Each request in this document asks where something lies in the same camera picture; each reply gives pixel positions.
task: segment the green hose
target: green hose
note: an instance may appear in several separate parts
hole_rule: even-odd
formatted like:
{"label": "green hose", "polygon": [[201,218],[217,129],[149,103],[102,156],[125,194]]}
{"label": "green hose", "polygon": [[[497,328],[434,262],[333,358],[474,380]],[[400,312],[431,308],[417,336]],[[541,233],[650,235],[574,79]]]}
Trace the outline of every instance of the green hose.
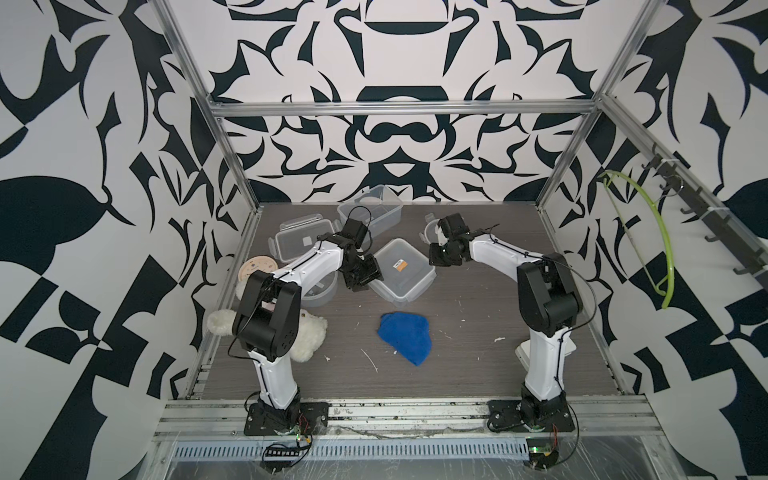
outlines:
{"label": "green hose", "polygon": [[[667,232],[667,226],[664,224],[664,219],[661,217],[661,214],[659,213],[659,210],[657,208],[656,203],[653,200],[650,199],[648,196],[648,193],[645,191],[643,187],[641,187],[636,181],[632,180],[629,176],[621,173],[620,171],[616,170],[606,170],[602,174],[600,174],[600,177],[606,176],[607,178],[603,179],[603,187],[605,188],[605,191],[608,194],[608,198],[611,199],[611,203],[614,206],[614,209],[616,210],[616,213],[619,216],[619,221],[621,222],[621,226],[624,228],[624,232],[627,234],[627,238],[629,238],[630,243],[632,243],[632,247],[634,248],[635,253],[637,254],[637,258],[640,259],[640,262],[643,264],[643,270],[645,270],[645,274],[648,276],[648,280],[650,281],[650,284],[654,287],[654,290],[656,290],[656,293],[660,295],[664,295],[664,301],[661,304],[662,309],[666,309],[670,302],[672,301],[672,295],[674,293],[674,258],[672,257],[672,243],[670,241],[670,235]],[[637,192],[645,199],[645,203],[648,204],[650,207],[650,211],[654,212],[654,217],[656,218],[656,223],[659,226],[659,231],[661,232],[661,238],[664,241],[664,250],[667,255],[667,275],[661,279],[658,283],[654,283],[653,279],[650,278],[650,273],[648,272],[648,268],[645,266],[645,262],[643,261],[643,258],[640,255],[640,251],[637,249],[637,246],[634,244],[634,240],[632,240],[631,235],[629,234],[629,229],[627,228],[627,224],[624,222],[624,219],[621,218],[621,213],[619,212],[618,207],[616,206],[616,203],[614,202],[613,194],[608,189],[608,186],[611,185],[611,182],[614,180],[614,177],[623,178],[627,181]],[[660,288],[660,285],[667,281],[667,290],[664,291]]]}

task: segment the red wire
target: red wire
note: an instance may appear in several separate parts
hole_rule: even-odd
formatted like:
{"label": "red wire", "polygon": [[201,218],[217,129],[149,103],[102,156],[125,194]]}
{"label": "red wire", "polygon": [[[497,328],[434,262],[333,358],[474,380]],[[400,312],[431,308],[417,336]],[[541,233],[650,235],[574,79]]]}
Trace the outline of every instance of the red wire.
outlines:
{"label": "red wire", "polygon": [[306,435],[306,430],[310,427],[310,421],[304,417],[304,414],[299,415],[299,429],[301,429],[301,421],[306,422],[306,427],[304,427],[304,430],[302,431],[302,435]]}

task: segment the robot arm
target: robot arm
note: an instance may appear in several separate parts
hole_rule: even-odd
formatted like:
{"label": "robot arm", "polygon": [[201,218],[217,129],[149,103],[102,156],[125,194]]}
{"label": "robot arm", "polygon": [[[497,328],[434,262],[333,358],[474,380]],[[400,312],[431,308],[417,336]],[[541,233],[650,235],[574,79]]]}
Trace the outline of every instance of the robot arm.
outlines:
{"label": "robot arm", "polygon": [[520,313],[531,332],[531,361],[523,385],[520,420],[529,426],[546,425],[566,408],[563,390],[565,349],[581,297],[558,254],[527,252],[482,230],[470,231],[460,214],[438,222],[441,243],[429,246],[429,262],[436,266],[485,263],[518,283]]}
{"label": "robot arm", "polygon": [[[318,237],[312,250],[272,273],[253,272],[235,314],[232,334],[253,359],[259,376],[259,401],[251,418],[275,432],[291,430],[300,413],[300,394],[290,366],[290,351],[299,332],[302,287],[310,288],[334,271],[342,272],[352,291],[381,278],[376,258],[361,254],[368,233],[358,220],[347,220],[338,233]],[[274,301],[274,309],[265,307]]]}

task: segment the gray wooden table surface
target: gray wooden table surface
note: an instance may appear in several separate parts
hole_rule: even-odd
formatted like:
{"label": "gray wooden table surface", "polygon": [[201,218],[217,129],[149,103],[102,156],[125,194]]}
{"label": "gray wooden table surface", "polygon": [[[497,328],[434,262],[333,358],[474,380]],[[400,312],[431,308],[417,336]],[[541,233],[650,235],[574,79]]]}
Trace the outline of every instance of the gray wooden table surface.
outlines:
{"label": "gray wooden table surface", "polygon": [[[471,229],[493,230],[499,238],[539,253],[554,248],[530,204],[405,205],[402,220],[373,239],[376,252],[394,238],[403,238],[427,255],[419,239],[424,216],[459,212]],[[280,223],[308,214],[337,218],[336,205],[267,204],[251,247],[251,257],[269,255],[267,238]],[[328,319],[325,343],[306,363],[293,363],[303,398],[392,398],[446,396],[517,396],[525,369],[515,348],[529,338],[518,311],[517,284],[491,267],[470,262],[438,268],[435,282],[400,311],[429,320],[432,351],[414,366],[376,334],[381,315],[398,311],[371,290],[353,293],[343,285],[330,303],[310,312]],[[222,338],[206,382],[205,399],[245,398],[259,384],[251,362],[227,356],[232,337]],[[618,394],[591,331],[572,333],[577,350],[567,357],[564,387],[571,395]],[[367,353],[378,372],[366,358]],[[244,352],[236,342],[235,355]]]}

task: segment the black mounting plate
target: black mounting plate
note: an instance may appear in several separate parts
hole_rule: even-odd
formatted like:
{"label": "black mounting plate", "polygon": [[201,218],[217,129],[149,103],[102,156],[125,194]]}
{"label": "black mounting plate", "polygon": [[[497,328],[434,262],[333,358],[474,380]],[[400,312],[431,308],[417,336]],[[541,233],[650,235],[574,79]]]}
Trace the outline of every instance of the black mounting plate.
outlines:
{"label": "black mounting plate", "polygon": [[[328,426],[328,408],[329,404],[325,402],[301,402],[300,414],[310,423],[307,433],[314,434],[319,428]],[[285,430],[287,428],[284,423],[269,415],[260,402],[254,402],[248,407],[248,417],[243,428],[245,436],[275,435],[275,432]]]}
{"label": "black mounting plate", "polygon": [[[530,433],[533,432],[526,425],[520,425],[522,419],[520,418],[520,400],[491,400],[488,402],[488,410],[491,412],[491,426],[494,429],[504,429],[507,432],[516,433]],[[550,417],[546,424],[543,425],[543,430],[537,430],[536,432],[552,432],[552,426],[556,425],[559,432],[573,432],[576,430],[573,417],[568,411],[568,407],[559,410],[552,417]]]}

